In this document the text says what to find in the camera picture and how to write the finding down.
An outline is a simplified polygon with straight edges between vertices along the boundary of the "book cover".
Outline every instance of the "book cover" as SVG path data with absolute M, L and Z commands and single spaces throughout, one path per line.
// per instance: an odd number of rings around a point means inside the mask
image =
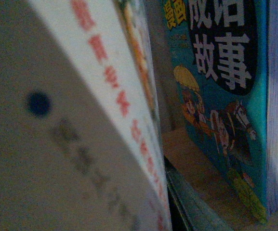
M 266 2 L 163 0 L 186 129 L 266 220 Z
M 114 1 L 0 2 L 0 230 L 171 229 L 119 16 Z

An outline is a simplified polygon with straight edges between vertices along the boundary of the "wooden shelf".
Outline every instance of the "wooden shelf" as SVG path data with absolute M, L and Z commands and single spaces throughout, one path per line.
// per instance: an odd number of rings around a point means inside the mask
M 190 140 L 184 128 L 164 133 L 162 140 L 164 155 L 200 197 L 234 230 L 278 230 L 273 229 L 278 224 L 278 212 L 268 224 L 257 224 L 219 171 Z

